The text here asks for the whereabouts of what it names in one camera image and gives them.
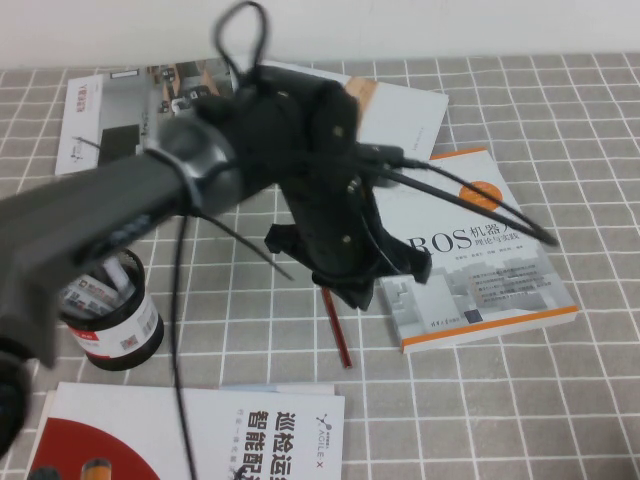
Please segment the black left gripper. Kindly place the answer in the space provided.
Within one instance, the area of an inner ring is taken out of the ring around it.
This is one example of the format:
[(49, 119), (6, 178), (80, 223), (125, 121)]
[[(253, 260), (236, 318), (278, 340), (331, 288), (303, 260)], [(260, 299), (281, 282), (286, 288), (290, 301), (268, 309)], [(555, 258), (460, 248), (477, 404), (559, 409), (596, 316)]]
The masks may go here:
[(431, 255), (383, 226), (368, 174), (308, 167), (279, 182), (294, 224), (272, 224), (265, 245), (312, 271), (313, 281), (352, 308), (366, 310), (377, 279), (410, 275), (426, 283)]

